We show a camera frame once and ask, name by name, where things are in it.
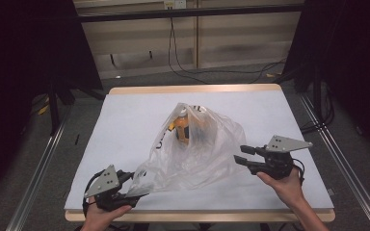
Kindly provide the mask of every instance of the human hand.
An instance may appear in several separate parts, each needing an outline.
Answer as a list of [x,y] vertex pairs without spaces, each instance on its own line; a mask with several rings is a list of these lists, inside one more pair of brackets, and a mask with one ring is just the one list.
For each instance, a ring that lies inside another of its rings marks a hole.
[[87,211],[86,221],[81,229],[84,231],[103,231],[110,225],[113,219],[123,216],[132,209],[131,206],[124,205],[112,212],[107,212],[97,208],[93,197],[89,198],[89,203],[91,205]]
[[264,172],[257,172],[257,176],[268,186],[272,187],[278,198],[289,208],[299,206],[305,201],[299,171],[293,167],[288,177],[275,180]]

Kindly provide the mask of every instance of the black wire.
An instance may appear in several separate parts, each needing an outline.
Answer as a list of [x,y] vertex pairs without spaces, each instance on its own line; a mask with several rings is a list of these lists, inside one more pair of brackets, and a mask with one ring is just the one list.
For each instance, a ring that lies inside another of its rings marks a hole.
[[333,104],[332,104],[332,97],[331,97],[329,89],[327,89],[325,107],[326,107],[326,115],[321,118],[321,121],[314,124],[314,125],[311,125],[311,126],[306,126],[306,125],[308,123],[311,123],[312,121],[309,121],[308,123],[303,125],[300,128],[300,130],[302,131],[302,134],[306,134],[306,133],[316,131],[316,130],[318,130],[318,129],[324,127],[324,126],[328,126],[330,123],[332,123],[332,121],[335,117],[335,111],[334,111],[334,107],[333,107]]
[[292,158],[292,159],[293,159],[293,161],[299,162],[302,165],[302,167],[303,167],[303,168],[300,168],[300,167],[298,167],[296,165],[293,165],[293,167],[297,168],[299,170],[299,172],[300,172],[300,183],[302,185],[303,184],[303,181],[304,181],[304,173],[305,173],[304,164],[300,160],[297,160],[297,159],[294,159],[294,158]]
[[170,32],[170,48],[169,48],[169,52],[168,52],[168,64],[171,68],[171,70],[173,71],[173,73],[175,73],[176,75],[178,76],[181,76],[181,77],[184,77],[184,78],[190,78],[190,79],[193,79],[193,80],[197,80],[199,82],[202,82],[203,84],[207,84],[207,85],[210,85],[210,83],[207,83],[205,81],[202,81],[198,78],[195,78],[195,77],[191,77],[191,76],[187,76],[187,75],[182,75],[182,74],[179,74],[178,72],[176,72],[173,68],[172,68],[172,65],[171,65],[171,40],[172,40],[172,37],[173,37],[173,45],[174,45],[174,50],[175,50],[175,58],[176,58],[176,62],[178,63],[178,66],[179,68],[188,73],[188,74],[203,74],[203,73],[239,73],[239,74],[255,74],[255,73],[260,73],[259,76],[254,79],[253,81],[249,82],[248,84],[252,84],[254,82],[256,82],[258,79],[260,79],[261,75],[263,74],[264,71],[266,70],[269,70],[269,69],[272,69],[273,67],[277,66],[278,64],[284,64],[284,61],[286,59],[282,59],[276,63],[271,63],[271,64],[266,64],[264,67],[262,67],[260,70],[256,70],[256,71],[239,71],[239,70],[202,70],[202,71],[189,71],[189,70],[186,70],[182,67],[182,65],[180,64],[179,60],[178,60],[178,53],[177,53],[177,46],[176,46],[176,36],[175,36],[175,30],[173,28],[173,20],[171,18],[171,32]]
[[[103,172],[105,171],[105,169],[103,169],[103,170],[101,170],[101,171],[99,171],[98,173],[96,173],[93,177],[92,177],[92,179],[90,179],[90,181],[89,181],[89,183],[87,184],[87,186],[86,186],[86,189],[85,189],[85,192],[87,192],[88,190],[89,190],[89,188],[90,188],[90,186],[92,185],[92,182],[96,179],[96,178],[98,178]],[[89,203],[89,202],[87,202],[87,200],[86,200],[86,198],[83,196],[83,210],[84,210],[84,216],[86,216],[86,213],[87,213],[87,210],[89,209],[89,206],[90,205],[93,205],[93,204],[95,204],[95,201],[94,202],[91,202],[91,203]],[[116,226],[114,226],[114,225],[112,225],[112,224],[110,224],[109,225],[109,228],[112,228],[113,230],[115,230],[115,231],[127,231],[127,230],[129,230],[129,226],[127,227],[128,225],[122,225],[122,226],[120,226],[120,227],[116,227]],[[82,227],[83,227],[83,225],[80,225],[80,226],[78,226],[77,228],[75,228],[74,229],[74,231],[78,231],[78,230],[81,230],[82,229]]]
[[178,72],[176,72],[176,71],[172,68],[172,66],[171,66],[171,39],[172,39],[172,35],[173,35],[173,41],[174,41],[174,46],[175,46],[175,55],[176,55],[176,57],[177,57],[177,54],[176,54],[176,39],[175,39],[175,31],[174,31],[174,29],[173,29],[173,23],[172,23],[172,18],[171,18],[170,47],[169,47],[169,49],[168,49],[168,65],[170,66],[170,69],[172,70],[172,72],[173,72],[173,73],[175,73],[176,75],[180,76],[180,77],[188,78],[188,79],[193,79],[193,80],[196,80],[196,81],[201,82],[201,83],[203,83],[203,84],[210,85],[210,83],[207,83],[207,82],[205,82],[205,81],[203,81],[203,80],[200,80],[200,79],[198,79],[198,78],[194,78],[194,77],[192,77],[192,76],[187,76],[187,75],[179,74]]

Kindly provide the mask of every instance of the gray floor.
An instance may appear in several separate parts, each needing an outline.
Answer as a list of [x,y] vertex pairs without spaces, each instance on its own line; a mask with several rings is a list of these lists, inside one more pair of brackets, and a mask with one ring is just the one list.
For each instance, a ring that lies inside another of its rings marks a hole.
[[[229,66],[226,70],[259,70],[263,65]],[[280,72],[281,66],[271,72]],[[193,75],[212,84],[248,83],[257,74],[209,73]],[[272,78],[262,77],[257,83],[271,82]],[[200,82],[180,77],[172,72],[148,74],[143,76],[105,79],[104,91],[113,87],[126,86],[165,86],[195,85]],[[295,115],[298,124],[309,121],[300,96],[294,92],[293,84],[282,84],[283,91]],[[86,144],[99,116],[102,102],[76,91],[76,102],[71,106],[69,119],[59,144],[51,159],[44,180],[34,200],[30,213],[23,225],[23,230],[73,230],[79,223],[65,220],[64,205],[74,172],[84,153]],[[345,110],[334,100],[335,119],[329,126],[334,138],[342,149],[349,163],[356,172],[365,189],[370,193],[370,141],[357,133],[356,124]],[[61,113],[66,106],[60,107]],[[23,135],[21,148],[5,177],[0,182],[0,230],[5,230],[14,213],[17,203],[27,188],[40,157],[47,145],[50,133],[50,115],[33,114]],[[333,189],[331,196],[335,206],[336,219],[328,226],[331,230],[370,230],[370,220],[365,215],[356,197],[352,193],[334,159],[318,133],[306,134],[304,138],[315,145],[310,150],[314,161],[328,189]],[[271,224],[272,230],[278,230],[280,223]],[[294,230],[288,224],[283,230]]]

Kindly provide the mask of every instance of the cable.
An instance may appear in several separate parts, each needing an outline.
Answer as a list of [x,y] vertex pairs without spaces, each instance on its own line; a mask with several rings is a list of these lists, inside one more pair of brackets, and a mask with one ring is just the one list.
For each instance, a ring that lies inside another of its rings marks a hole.
[[302,185],[303,184],[303,181],[304,181],[304,172],[305,172],[304,164],[300,160],[297,160],[297,159],[294,159],[294,158],[292,158],[292,159],[293,159],[293,161],[299,162],[302,165],[302,167],[303,167],[303,168],[300,168],[300,167],[298,167],[298,166],[296,166],[296,165],[293,164],[293,167],[295,167],[296,169],[298,169],[299,172],[300,172],[300,176],[299,176],[300,177],[300,184]]
[[[86,186],[86,189],[84,190],[84,193],[85,193],[85,192],[87,192],[87,191],[89,190],[90,185],[92,184],[92,182],[93,182],[97,177],[99,177],[99,176],[103,173],[103,171],[105,171],[105,169],[103,169],[103,170],[99,171],[98,173],[96,173],[96,174],[92,177],[92,179],[90,179],[89,183],[88,183],[88,184],[87,184],[87,186]],[[89,202],[87,202],[86,198],[83,196],[83,213],[84,213],[84,217],[86,216],[87,211],[89,210],[89,206],[90,206],[91,204],[93,204],[93,203],[89,203]]]
[[198,78],[195,78],[195,77],[191,77],[191,76],[187,76],[187,75],[182,75],[182,74],[179,74],[178,72],[176,72],[173,68],[172,68],[172,65],[171,65],[171,48],[172,48],[172,43],[171,43],[171,40],[172,40],[172,37],[173,37],[173,45],[174,45],[174,51],[175,51],[175,58],[176,58],[176,62],[179,66],[179,68],[188,73],[188,74],[203,74],[203,73],[239,73],[239,74],[255,74],[255,73],[259,73],[259,76],[254,79],[253,81],[249,82],[248,84],[252,84],[254,82],[256,82],[258,79],[260,79],[261,75],[263,74],[264,71],[266,70],[269,70],[275,66],[277,66],[278,64],[284,64],[284,61],[286,59],[282,59],[276,63],[271,63],[271,64],[266,64],[264,67],[262,67],[260,70],[256,70],[256,71],[238,71],[238,70],[202,70],[202,71],[189,71],[189,70],[186,70],[182,67],[182,65],[180,64],[179,60],[178,60],[178,53],[177,53],[177,46],[176,46],[176,36],[175,36],[175,30],[174,30],[174,27],[173,27],[173,20],[171,18],[171,32],[170,32],[170,47],[169,47],[169,52],[168,52],[168,64],[172,70],[173,73],[175,73],[176,75],[178,76],[181,76],[181,77],[184,77],[184,78],[190,78],[190,79],[194,79],[194,80],[197,80],[199,82],[202,82],[203,84],[210,84],[210,83],[207,83],[205,81],[202,81]]
[[334,117],[335,117],[335,111],[332,104],[332,97],[330,90],[327,89],[326,99],[325,99],[325,107],[326,107],[326,115],[321,118],[321,121],[311,125],[306,126],[307,124],[311,123],[312,121],[307,122],[305,125],[303,125],[300,130],[302,131],[302,134],[314,132],[324,126],[328,126],[330,123],[332,123]]

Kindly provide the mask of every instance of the clear plastic bag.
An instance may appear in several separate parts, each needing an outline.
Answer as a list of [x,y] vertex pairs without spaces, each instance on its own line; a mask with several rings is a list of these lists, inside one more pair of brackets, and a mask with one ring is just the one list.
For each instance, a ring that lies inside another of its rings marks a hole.
[[233,155],[245,143],[240,124],[207,108],[179,103],[149,159],[137,168],[127,196],[193,190],[224,179],[242,169]]

